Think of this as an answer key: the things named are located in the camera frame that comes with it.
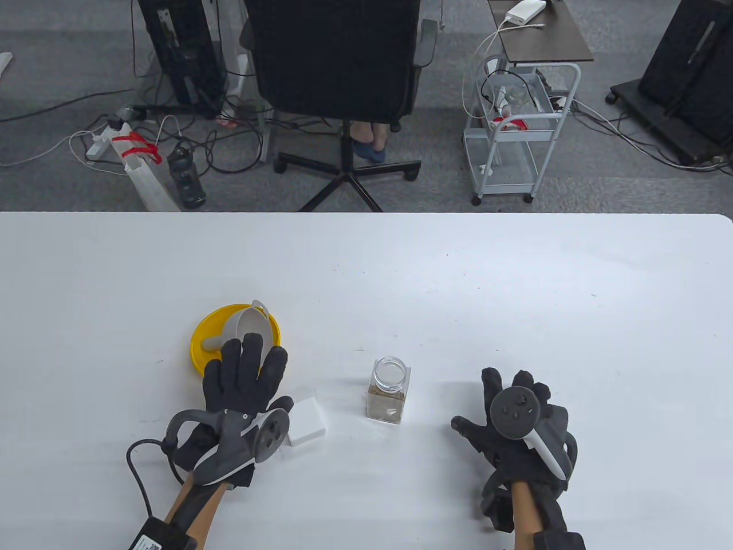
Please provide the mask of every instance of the label sticker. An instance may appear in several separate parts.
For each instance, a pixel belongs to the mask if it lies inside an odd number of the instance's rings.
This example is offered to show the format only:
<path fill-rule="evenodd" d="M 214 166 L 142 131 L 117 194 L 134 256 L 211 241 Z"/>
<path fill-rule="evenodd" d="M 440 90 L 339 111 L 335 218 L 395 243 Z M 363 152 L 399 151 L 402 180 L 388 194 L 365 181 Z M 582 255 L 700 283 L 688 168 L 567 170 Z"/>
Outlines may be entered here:
<path fill-rule="evenodd" d="M 152 538 L 142 535 L 140 540 L 135 543 L 132 550 L 163 550 L 163 547 L 156 543 Z"/>

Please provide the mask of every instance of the brown tabletop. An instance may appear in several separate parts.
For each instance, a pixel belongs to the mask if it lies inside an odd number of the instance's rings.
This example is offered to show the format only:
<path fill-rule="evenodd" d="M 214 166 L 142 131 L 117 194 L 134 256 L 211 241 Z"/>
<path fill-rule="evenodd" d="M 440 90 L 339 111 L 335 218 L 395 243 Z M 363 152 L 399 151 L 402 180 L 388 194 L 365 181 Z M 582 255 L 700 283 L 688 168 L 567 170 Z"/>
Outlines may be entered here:
<path fill-rule="evenodd" d="M 488 0 L 494 21 L 499 25 L 517 0 Z M 501 43 L 510 63 L 552 63 L 593 61 L 593 54 L 580 29 L 562 1 L 548 2 L 545 11 L 531 23 L 544 23 L 544 29 L 502 32 Z"/>

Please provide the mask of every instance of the black office chair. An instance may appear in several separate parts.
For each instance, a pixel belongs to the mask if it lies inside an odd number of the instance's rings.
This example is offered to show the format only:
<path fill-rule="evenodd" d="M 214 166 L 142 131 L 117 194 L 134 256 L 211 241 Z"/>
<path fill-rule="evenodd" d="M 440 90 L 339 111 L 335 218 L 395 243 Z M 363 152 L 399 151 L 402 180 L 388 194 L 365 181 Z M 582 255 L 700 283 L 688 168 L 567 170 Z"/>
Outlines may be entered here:
<path fill-rule="evenodd" d="M 240 43 L 251 52 L 259 93 L 273 108 L 340 119 L 341 164 L 279 153 L 288 164 L 336 176 L 301 208 L 313 211 L 348 182 L 374 212 L 382 209 L 360 176 L 402 172 L 414 181 L 420 161 L 355 168 L 351 120 L 389 124 L 415 103 L 420 70 L 432 61 L 438 24 L 425 20 L 418 41 L 420 0 L 244 0 L 248 21 Z"/>

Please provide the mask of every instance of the mug handle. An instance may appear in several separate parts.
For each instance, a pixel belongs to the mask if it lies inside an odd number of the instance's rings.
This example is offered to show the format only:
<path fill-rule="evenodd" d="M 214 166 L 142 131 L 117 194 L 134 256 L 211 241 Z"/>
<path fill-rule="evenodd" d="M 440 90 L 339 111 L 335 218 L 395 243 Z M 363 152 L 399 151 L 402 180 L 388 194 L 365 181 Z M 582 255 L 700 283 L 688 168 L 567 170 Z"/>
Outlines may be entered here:
<path fill-rule="evenodd" d="M 270 320 L 270 312 L 268 311 L 268 308 L 266 308 L 265 305 L 261 301 L 252 300 L 252 307 L 256 307 L 257 309 L 262 311 L 262 313 L 265 315 L 265 318 L 267 320 Z"/>

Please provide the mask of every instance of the dark water bottle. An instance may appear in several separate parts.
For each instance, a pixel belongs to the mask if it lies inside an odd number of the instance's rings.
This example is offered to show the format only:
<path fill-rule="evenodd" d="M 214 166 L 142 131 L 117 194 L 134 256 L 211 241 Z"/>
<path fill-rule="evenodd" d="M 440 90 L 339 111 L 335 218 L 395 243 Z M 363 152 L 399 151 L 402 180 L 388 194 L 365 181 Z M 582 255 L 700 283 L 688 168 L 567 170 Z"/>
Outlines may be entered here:
<path fill-rule="evenodd" d="M 194 154 L 191 149 L 183 146 L 183 142 L 178 142 L 168 155 L 168 168 L 183 206 L 190 210 L 203 206 L 206 203 L 206 193 L 201 187 Z"/>

